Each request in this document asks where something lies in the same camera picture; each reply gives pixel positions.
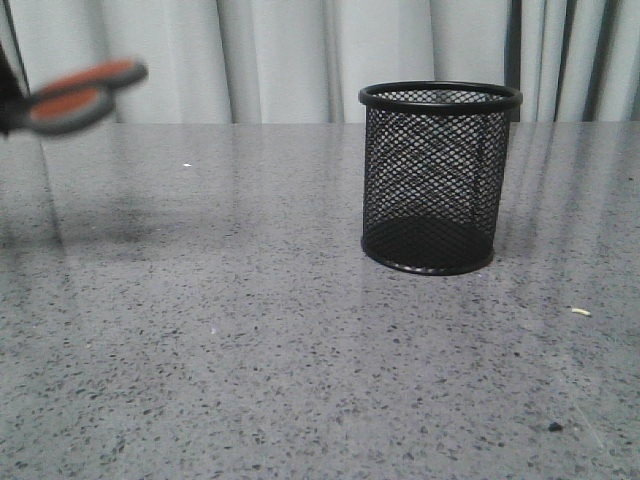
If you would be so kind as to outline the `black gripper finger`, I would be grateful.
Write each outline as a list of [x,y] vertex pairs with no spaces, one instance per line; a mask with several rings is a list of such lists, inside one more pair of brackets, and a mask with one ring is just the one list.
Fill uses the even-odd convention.
[[0,59],[1,133],[8,135],[10,131],[24,126],[24,121],[28,113],[28,104],[25,102],[25,97],[5,55],[4,49],[1,49]]

